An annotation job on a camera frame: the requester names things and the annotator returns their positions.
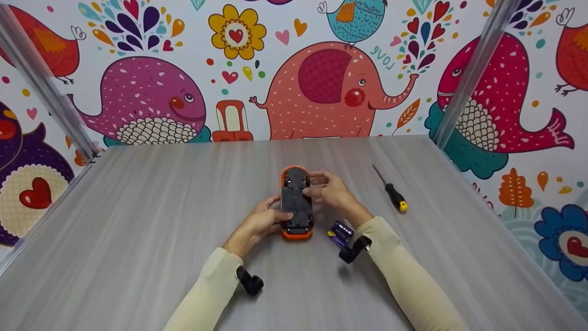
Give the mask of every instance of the cartoon wallpaper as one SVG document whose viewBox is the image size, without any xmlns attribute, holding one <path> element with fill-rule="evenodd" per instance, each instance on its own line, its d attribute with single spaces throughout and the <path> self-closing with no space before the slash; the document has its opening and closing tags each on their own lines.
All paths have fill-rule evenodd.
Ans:
<svg viewBox="0 0 588 331">
<path fill-rule="evenodd" d="M 19 72 L 3 61 L 0 86 L 1 262 L 85 161 Z"/>
<path fill-rule="evenodd" d="M 102 148 L 432 137 L 496 5 L 495 0 L 7 3 L 51 70 L 51 80 Z M 445 148 L 586 319 L 587 14 L 583 0 L 520 0 Z M 11 69 L 1 50 L 0 55 L 0 68 Z M 4 102 L 11 103 L 7 107 L 22 125 L 27 103 L 13 99 Z M 35 135 L 35 128 L 21 131 Z M 69 149 L 62 146 L 59 152 L 70 162 Z M 52 168 L 61 171 L 59 165 Z M 44 187 L 37 180 L 28 190 Z"/>
</svg>

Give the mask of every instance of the elephant ear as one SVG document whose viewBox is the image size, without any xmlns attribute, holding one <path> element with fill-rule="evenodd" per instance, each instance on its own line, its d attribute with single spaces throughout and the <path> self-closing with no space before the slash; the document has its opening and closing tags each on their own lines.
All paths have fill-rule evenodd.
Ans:
<svg viewBox="0 0 588 331">
<path fill-rule="evenodd" d="M 341 102 L 341 89 L 351 55 L 340 49 L 321 49 L 310 54 L 298 71 L 304 96 L 318 104 Z"/>
</svg>

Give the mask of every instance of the whale eye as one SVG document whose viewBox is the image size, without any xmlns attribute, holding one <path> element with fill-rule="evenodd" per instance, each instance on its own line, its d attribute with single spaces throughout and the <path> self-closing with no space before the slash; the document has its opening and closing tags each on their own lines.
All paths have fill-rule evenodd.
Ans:
<svg viewBox="0 0 588 331">
<path fill-rule="evenodd" d="M 186 100 L 189 103 L 194 102 L 194 96 L 190 93 L 186 93 L 184 94 L 184 100 Z"/>
</svg>

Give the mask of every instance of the wrist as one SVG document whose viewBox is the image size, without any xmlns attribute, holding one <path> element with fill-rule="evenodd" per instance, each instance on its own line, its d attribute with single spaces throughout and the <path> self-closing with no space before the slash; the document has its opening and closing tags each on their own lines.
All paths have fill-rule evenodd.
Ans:
<svg viewBox="0 0 588 331">
<path fill-rule="evenodd" d="M 342 204 L 340 213 L 354 229 L 373 218 L 369 210 L 353 196 Z"/>
<path fill-rule="evenodd" d="M 251 237 L 247 229 L 238 227 L 226 240 L 222 248 L 231 254 L 237 255 L 241 260 L 244 260 L 251 249 Z"/>
</svg>

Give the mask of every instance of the elephant trunk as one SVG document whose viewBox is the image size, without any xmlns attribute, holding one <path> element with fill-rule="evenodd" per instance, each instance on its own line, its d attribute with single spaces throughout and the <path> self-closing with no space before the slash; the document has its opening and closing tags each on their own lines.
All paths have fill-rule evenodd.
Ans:
<svg viewBox="0 0 588 331">
<path fill-rule="evenodd" d="M 406 89 L 400 93 L 399 95 L 387 95 L 383 90 L 377 97 L 370 99 L 369 103 L 373 109 L 392 109 L 399 104 L 403 103 L 404 100 L 409 96 L 410 92 L 412 92 L 412 88 L 415 86 L 415 81 L 419 77 L 418 74 L 410 75 L 410 81 Z"/>
</svg>

